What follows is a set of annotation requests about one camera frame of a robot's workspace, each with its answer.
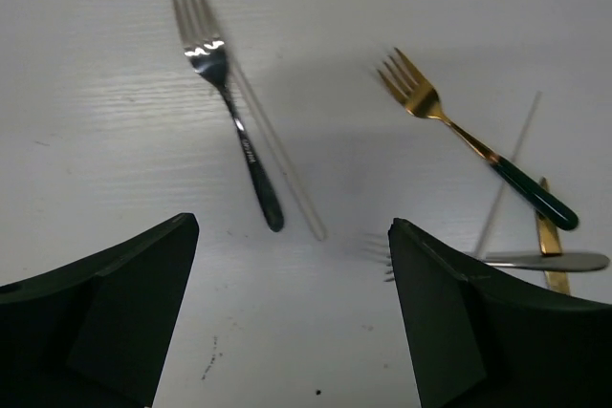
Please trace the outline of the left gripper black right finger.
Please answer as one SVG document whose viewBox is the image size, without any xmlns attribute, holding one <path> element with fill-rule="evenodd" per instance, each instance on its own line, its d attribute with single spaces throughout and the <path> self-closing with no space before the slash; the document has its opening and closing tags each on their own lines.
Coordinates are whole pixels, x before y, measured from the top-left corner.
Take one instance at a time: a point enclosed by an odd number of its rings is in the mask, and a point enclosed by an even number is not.
<svg viewBox="0 0 612 408">
<path fill-rule="evenodd" d="M 388 232 L 425 407 L 607 407 L 611 308 L 491 268 L 416 225 Z"/>
</svg>

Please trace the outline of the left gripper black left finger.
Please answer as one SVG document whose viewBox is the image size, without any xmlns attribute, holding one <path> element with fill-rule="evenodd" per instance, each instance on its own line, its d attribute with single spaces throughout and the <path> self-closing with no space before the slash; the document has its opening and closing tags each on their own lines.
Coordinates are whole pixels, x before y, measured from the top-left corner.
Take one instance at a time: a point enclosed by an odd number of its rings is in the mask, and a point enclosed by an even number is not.
<svg viewBox="0 0 612 408">
<path fill-rule="evenodd" d="M 181 213 L 1 289 L 4 407 L 149 407 L 195 257 Z"/>
</svg>

